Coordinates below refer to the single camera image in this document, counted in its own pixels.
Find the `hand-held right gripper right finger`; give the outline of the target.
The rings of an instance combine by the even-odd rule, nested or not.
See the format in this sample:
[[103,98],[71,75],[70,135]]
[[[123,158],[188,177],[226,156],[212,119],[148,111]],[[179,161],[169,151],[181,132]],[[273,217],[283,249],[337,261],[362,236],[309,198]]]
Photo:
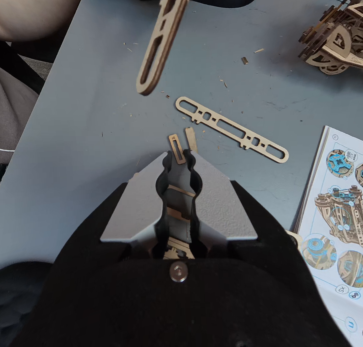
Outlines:
[[195,192],[190,212],[190,249],[194,257],[207,257],[216,249],[225,253],[229,241],[258,238],[228,176],[193,150],[184,151]]

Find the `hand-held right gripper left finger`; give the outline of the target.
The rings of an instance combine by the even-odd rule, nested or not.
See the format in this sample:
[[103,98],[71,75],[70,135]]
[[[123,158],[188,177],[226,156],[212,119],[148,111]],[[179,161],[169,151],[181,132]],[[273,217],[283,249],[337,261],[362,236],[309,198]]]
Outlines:
[[167,222],[168,173],[172,153],[167,151],[128,181],[100,241],[127,242],[139,246],[155,259],[162,259],[170,231]]

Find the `small slotted wooden link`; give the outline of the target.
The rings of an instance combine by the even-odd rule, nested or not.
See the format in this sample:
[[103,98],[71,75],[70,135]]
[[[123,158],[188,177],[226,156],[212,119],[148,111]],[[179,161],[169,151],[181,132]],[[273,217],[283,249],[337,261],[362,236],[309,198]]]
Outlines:
[[172,134],[168,138],[177,164],[181,165],[186,163],[186,159],[178,135]]

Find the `slotted wooden model strip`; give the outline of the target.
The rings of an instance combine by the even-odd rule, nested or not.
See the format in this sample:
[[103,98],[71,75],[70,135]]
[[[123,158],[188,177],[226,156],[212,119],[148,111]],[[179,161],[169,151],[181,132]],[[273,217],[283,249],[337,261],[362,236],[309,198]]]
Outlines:
[[157,86],[189,0],[160,0],[160,11],[136,82],[137,92],[149,95]]
[[[286,148],[190,98],[185,96],[177,98],[175,101],[175,107],[179,112],[189,116],[191,121],[195,124],[202,123],[236,141],[240,148],[244,148],[245,150],[252,149],[276,163],[286,163],[289,158],[289,152]],[[237,136],[230,130],[222,128],[220,125],[222,123],[240,131],[242,135]]]

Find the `person's left forearm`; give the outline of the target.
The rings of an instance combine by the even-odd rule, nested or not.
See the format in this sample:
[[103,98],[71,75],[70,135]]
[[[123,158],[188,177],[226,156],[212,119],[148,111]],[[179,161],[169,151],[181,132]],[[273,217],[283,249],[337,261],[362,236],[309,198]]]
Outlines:
[[1,41],[31,41],[69,23],[80,0],[0,0]]

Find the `model instruction booklet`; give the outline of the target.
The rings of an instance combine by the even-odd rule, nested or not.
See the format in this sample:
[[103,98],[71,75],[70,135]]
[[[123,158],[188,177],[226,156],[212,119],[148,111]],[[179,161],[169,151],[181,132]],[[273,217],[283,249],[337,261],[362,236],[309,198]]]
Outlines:
[[297,218],[301,254],[351,346],[363,337],[363,142],[324,126]]

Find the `assembled wooden model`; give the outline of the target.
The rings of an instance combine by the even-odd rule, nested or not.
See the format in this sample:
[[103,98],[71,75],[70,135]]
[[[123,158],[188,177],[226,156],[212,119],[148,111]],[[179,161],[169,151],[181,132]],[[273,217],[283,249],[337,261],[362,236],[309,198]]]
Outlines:
[[299,54],[305,63],[326,75],[337,75],[349,67],[363,68],[363,0],[342,0],[331,6],[315,27],[303,32]]

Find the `small plain wooden tab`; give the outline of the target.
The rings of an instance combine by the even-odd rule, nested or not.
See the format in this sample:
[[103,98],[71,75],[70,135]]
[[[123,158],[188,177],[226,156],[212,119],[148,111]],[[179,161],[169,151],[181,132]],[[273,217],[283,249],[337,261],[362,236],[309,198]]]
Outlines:
[[198,153],[196,136],[193,127],[187,127],[184,129],[187,138],[188,146],[191,151]]

